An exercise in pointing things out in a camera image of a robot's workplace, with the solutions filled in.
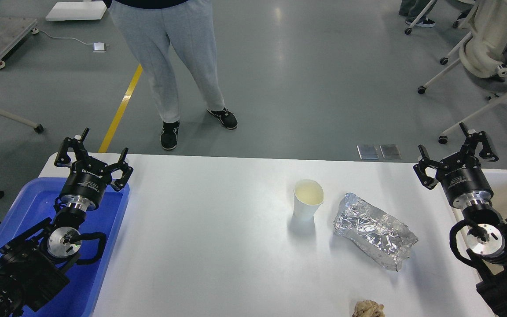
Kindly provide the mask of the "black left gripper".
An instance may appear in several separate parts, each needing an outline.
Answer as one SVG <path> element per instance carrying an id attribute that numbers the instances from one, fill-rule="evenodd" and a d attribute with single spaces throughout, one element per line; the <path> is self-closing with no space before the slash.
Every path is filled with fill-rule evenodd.
<path id="1" fill-rule="evenodd" d="M 90 201 L 87 210 L 99 208 L 104 197 L 107 185 L 114 191 L 119 192 L 125 188 L 132 173 L 133 167 L 125 160 L 129 149 L 125 147 L 116 163 L 107 165 L 100 160 L 90 160 L 90 156 L 83 144 L 90 128 L 85 128 L 81 137 L 64 138 L 56 155 L 54 165 L 56 167 L 70 168 L 70 174 L 59 195 L 61 203 L 69 203 L 74 197 L 79 196 Z M 76 160 L 73 161 L 68 150 L 73 150 Z M 115 171 L 121 171 L 121 176 L 113 178 Z"/>

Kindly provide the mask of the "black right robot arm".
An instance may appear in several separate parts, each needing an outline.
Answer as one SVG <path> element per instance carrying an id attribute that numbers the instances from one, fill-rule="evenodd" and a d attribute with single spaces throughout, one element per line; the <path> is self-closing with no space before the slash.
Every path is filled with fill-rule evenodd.
<path id="1" fill-rule="evenodd" d="M 469 132 L 459 124 L 465 142 L 458 152 L 434 161 L 424 146 L 414 171 L 427 189 L 442 185 L 449 205 L 461 210 L 463 219 L 449 231 L 453 255 L 481 277 L 476 290 L 499 317 L 507 317 L 507 219 L 493 209 L 494 195 L 480 159 L 497 161 L 485 132 Z"/>

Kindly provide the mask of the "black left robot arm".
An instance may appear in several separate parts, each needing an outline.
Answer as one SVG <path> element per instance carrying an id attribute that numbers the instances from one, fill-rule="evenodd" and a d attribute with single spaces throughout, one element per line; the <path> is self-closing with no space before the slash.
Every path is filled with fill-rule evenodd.
<path id="1" fill-rule="evenodd" d="M 65 138 L 54 165 L 69 168 L 54 202 L 54 218 L 45 218 L 0 248 L 0 317 L 20 317 L 25 306 L 38 311 L 69 283 L 74 265 L 99 261 L 106 249 L 104 232 L 81 233 L 87 211 L 99 208 L 107 186 L 125 188 L 133 167 L 124 148 L 117 162 L 107 164 L 88 154 L 80 138 Z"/>

